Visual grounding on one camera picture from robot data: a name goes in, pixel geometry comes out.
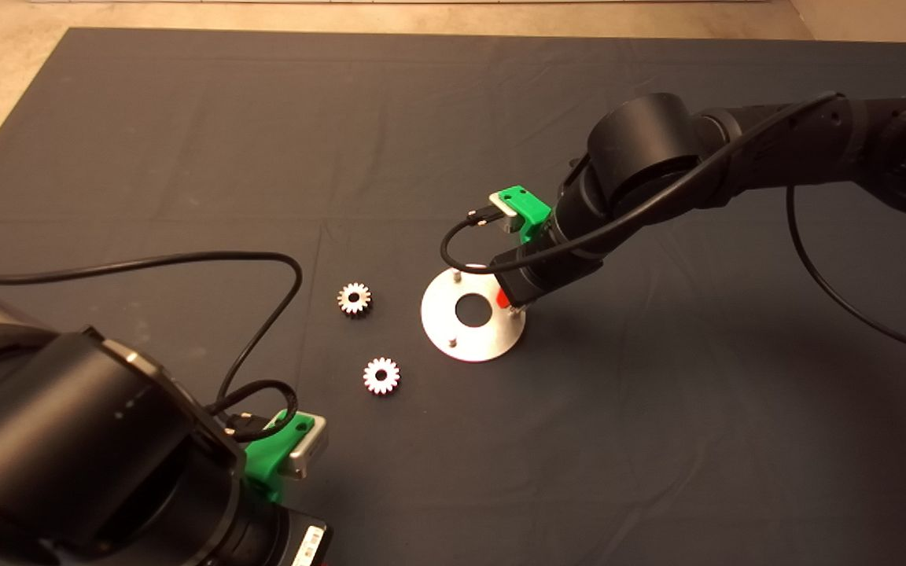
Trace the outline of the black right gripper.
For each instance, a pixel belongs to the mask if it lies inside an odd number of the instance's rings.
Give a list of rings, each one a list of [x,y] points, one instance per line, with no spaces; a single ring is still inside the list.
[[[524,260],[526,265],[496,274],[499,286],[499,307],[524,307],[561,287],[593,274],[603,266],[601,259],[589,259],[568,253],[550,260],[532,261],[533,255],[549,248],[539,241],[523,244],[494,257],[494,265],[501,266]]]

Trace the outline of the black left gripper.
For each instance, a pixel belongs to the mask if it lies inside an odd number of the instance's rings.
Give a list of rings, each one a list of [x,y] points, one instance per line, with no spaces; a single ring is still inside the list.
[[[316,516],[275,506],[272,535],[265,565],[326,565],[334,529]]]

